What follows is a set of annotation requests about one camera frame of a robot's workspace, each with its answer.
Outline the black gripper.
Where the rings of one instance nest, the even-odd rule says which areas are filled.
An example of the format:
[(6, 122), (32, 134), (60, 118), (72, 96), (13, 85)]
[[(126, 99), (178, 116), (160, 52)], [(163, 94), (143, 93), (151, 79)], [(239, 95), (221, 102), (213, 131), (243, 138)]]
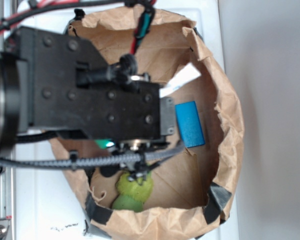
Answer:
[(136, 61), (108, 64), (84, 38), (21, 27), (14, 34), (21, 103), (18, 132), (55, 131), (63, 139), (165, 145), (175, 133), (170, 97), (136, 75)]

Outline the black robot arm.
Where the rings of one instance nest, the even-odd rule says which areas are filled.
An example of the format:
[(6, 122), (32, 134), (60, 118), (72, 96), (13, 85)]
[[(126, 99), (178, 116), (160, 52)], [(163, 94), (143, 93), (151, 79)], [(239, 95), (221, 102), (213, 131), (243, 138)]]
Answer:
[(29, 130), (65, 140), (164, 145), (174, 102), (126, 54), (109, 64), (87, 39), (21, 27), (0, 52), (0, 157)]

